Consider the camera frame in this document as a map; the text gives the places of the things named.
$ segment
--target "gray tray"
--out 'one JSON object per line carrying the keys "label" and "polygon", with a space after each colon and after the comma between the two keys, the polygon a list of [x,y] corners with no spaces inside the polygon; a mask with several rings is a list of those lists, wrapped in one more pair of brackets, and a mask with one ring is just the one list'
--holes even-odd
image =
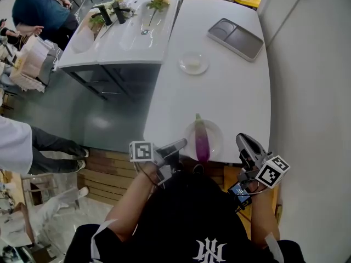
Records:
{"label": "gray tray", "polygon": [[207,35],[247,61],[254,61],[264,44],[262,39],[228,19],[217,22]]}

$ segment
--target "eggplant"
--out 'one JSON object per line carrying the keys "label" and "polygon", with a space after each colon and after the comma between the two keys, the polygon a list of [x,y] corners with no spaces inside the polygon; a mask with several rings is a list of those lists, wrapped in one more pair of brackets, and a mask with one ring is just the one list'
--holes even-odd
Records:
{"label": "eggplant", "polygon": [[200,163],[206,163],[210,159],[210,144],[208,143],[205,123],[198,113],[195,120],[195,148],[197,160]]}

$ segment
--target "white logo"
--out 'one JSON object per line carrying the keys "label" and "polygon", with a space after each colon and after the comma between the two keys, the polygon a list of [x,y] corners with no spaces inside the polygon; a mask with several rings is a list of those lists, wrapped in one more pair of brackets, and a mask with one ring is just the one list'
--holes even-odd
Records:
{"label": "white logo", "polygon": [[206,240],[205,240],[206,246],[203,242],[200,242],[200,241],[197,241],[197,242],[200,245],[199,254],[197,255],[197,257],[194,257],[193,259],[198,260],[198,261],[203,259],[203,261],[201,263],[214,263],[213,258],[215,258],[217,262],[225,261],[222,259],[222,248],[226,245],[226,243],[220,244],[217,247],[217,254],[215,254],[216,244],[217,244],[216,239],[214,239],[213,241],[210,242],[210,240],[208,238],[206,238]]}

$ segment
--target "white table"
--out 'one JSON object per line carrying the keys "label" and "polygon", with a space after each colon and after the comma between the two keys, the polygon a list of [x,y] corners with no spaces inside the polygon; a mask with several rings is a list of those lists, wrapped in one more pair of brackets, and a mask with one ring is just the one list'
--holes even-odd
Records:
{"label": "white table", "polygon": [[[246,133],[267,150],[270,132],[270,83],[266,49],[248,62],[209,39],[218,20],[227,18],[263,39],[257,13],[221,0],[184,0],[168,44],[146,120],[144,139],[164,146],[184,137],[195,113],[215,122],[224,147],[214,161],[241,163],[235,142]],[[199,51],[210,65],[200,76],[185,74],[178,60],[187,51]]]}

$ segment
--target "white plate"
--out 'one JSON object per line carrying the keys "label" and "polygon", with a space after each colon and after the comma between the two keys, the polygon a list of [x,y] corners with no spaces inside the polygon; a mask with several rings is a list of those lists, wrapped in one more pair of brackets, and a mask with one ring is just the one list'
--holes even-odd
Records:
{"label": "white plate", "polygon": [[[206,127],[208,143],[210,145],[210,160],[215,159],[223,149],[223,134],[220,128],[209,120],[203,120]],[[185,130],[184,137],[188,140],[185,146],[185,154],[197,160],[195,148],[195,122],[192,122]]]}
{"label": "white plate", "polygon": [[186,52],[179,59],[179,66],[187,74],[198,75],[207,70],[208,60],[201,53]]}

